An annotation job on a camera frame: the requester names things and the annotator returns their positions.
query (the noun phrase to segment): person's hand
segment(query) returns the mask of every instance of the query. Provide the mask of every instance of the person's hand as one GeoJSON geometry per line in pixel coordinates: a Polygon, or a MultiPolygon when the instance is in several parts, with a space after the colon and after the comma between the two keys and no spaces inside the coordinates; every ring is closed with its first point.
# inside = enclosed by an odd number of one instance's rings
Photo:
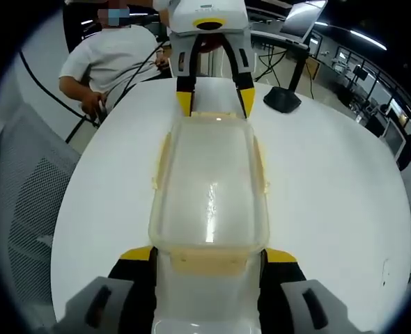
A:
{"type": "Polygon", "coordinates": [[[102,101],[103,105],[106,105],[107,97],[105,94],[99,92],[89,92],[82,100],[82,110],[84,113],[96,117],[97,113],[101,112],[99,101],[102,101]]]}
{"type": "Polygon", "coordinates": [[[160,70],[165,70],[169,66],[169,59],[163,53],[158,53],[155,64],[160,70]]]}

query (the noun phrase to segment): desk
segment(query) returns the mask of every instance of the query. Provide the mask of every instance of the desk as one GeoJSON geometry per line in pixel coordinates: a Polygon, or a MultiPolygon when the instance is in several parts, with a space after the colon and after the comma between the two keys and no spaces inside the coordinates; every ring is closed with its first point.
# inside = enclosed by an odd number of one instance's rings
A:
{"type": "MultiPolygon", "coordinates": [[[[175,87],[175,79],[137,85],[83,153],[54,234],[57,320],[122,253],[149,244],[151,178],[164,137],[182,117],[175,87]]],[[[249,119],[270,182],[270,247],[293,254],[360,330],[381,328],[405,293],[411,262],[410,211],[394,158],[368,130],[305,96],[291,114],[270,109],[263,103],[270,88],[256,83],[249,119]]],[[[233,82],[198,78],[194,110],[239,111],[233,82]]]]}

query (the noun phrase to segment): white t-shirt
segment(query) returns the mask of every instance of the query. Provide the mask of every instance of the white t-shirt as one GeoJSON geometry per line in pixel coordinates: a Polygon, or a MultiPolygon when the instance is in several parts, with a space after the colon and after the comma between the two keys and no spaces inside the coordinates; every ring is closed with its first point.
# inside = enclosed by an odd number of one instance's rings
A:
{"type": "MultiPolygon", "coordinates": [[[[155,36],[142,26],[104,29],[85,39],[70,53],[60,77],[80,81],[86,75],[92,91],[107,94],[106,107],[110,111],[128,81],[156,47],[155,36]]],[[[160,74],[155,60],[156,53],[129,87],[160,74]]]]}

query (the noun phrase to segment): floor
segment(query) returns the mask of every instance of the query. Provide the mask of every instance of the floor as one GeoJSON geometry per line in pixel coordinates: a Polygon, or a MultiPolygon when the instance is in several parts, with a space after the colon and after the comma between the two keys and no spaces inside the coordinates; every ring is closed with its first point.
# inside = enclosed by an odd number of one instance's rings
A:
{"type": "MultiPolygon", "coordinates": [[[[274,53],[278,53],[283,51],[282,49],[275,49],[274,53]]],[[[267,54],[267,50],[261,48],[255,48],[255,70],[252,73],[252,77],[256,78],[260,76],[264,71],[266,71],[267,67],[261,63],[259,60],[259,56],[264,56],[267,54]]],[[[272,57],[272,64],[279,60],[281,55],[277,54],[272,57]]],[[[267,57],[262,57],[263,61],[267,64],[267,57]]],[[[286,57],[275,66],[275,74],[281,84],[281,87],[287,87],[289,85],[290,78],[292,77],[293,71],[295,68],[295,62],[287,59],[286,57]]],[[[218,49],[215,51],[215,66],[212,72],[214,77],[224,77],[224,78],[231,78],[231,68],[227,56],[222,51],[222,49],[218,49]]],[[[272,86],[278,86],[277,79],[273,72],[264,75],[258,81],[262,84],[268,84],[272,86]]],[[[309,75],[306,72],[306,68],[302,73],[302,77],[297,86],[297,93],[305,95],[307,97],[312,98],[311,96],[311,82],[309,80],[309,75]]],[[[349,118],[355,119],[356,115],[344,106],[337,96],[330,90],[322,87],[319,84],[312,83],[312,92],[314,99],[319,101],[327,106],[336,109],[337,111],[341,112],[345,116],[349,118]]],[[[76,132],[74,137],[72,137],[71,141],[69,142],[70,146],[78,151],[80,154],[83,153],[86,146],[88,145],[91,138],[93,138],[96,129],[89,123],[85,122],[79,130],[76,132]]]]}

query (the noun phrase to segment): white table surface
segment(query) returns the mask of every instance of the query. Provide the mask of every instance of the white table surface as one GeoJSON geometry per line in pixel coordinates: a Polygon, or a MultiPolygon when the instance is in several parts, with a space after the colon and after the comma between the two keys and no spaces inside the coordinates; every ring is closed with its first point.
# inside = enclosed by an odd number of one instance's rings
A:
{"type": "MultiPolygon", "coordinates": [[[[137,85],[83,153],[54,234],[57,320],[122,253],[149,245],[157,155],[182,117],[175,87],[175,79],[137,85]]],[[[270,109],[263,103],[270,88],[256,84],[249,118],[270,182],[270,247],[293,254],[308,279],[348,306],[359,330],[382,328],[401,303],[411,262],[410,211],[394,159],[361,125],[305,96],[291,114],[270,109]]],[[[239,111],[233,82],[199,78],[194,110],[239,111]]]]}

